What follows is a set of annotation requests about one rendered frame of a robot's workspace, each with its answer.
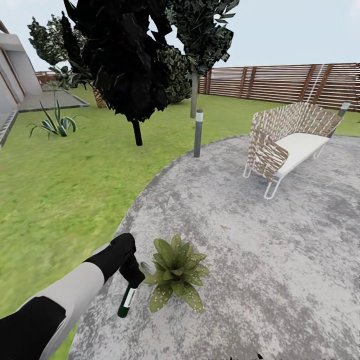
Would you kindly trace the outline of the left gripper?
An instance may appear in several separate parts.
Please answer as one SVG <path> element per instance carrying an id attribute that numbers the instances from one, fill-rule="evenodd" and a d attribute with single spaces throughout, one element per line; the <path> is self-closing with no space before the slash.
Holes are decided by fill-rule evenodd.
<path id="1" fill-rule="evenodd" d="M 147 276 L 147 274 L 142 271 L 142 268 L 139 268 L 137 261 L 129 268 L 120 267 L 119 271 L 133 288 L 137 288 Z"/>

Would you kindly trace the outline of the insectifuge atomizer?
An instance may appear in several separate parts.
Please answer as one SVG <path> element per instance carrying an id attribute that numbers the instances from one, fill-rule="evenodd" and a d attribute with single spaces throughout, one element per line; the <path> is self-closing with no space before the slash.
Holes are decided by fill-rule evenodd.
<path id="1" fill-rule="evenodd" d="M 136 291 L 137 288 L 134 288 L 131 284 L 128 284 L 127 290 L 125 291 L 124 297 L 117 311 L 117 315 L 119 317 L 125 318 L 127 316 L 128 310 L 132 305 Z"/>

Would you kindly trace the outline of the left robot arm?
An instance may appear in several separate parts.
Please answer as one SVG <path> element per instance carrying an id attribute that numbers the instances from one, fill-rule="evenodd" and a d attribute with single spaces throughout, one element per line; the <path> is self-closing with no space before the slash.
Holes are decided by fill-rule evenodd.
<path id="1" fill-rule="evenodd" d="M 122 233 L 90 258 L 0 319 L 0 360 L 48 360 L 77 325 L 105 282 L 119 269 L 137 288 L 156 272 L 146 256 L 135 258 L 135 240 Z"/>

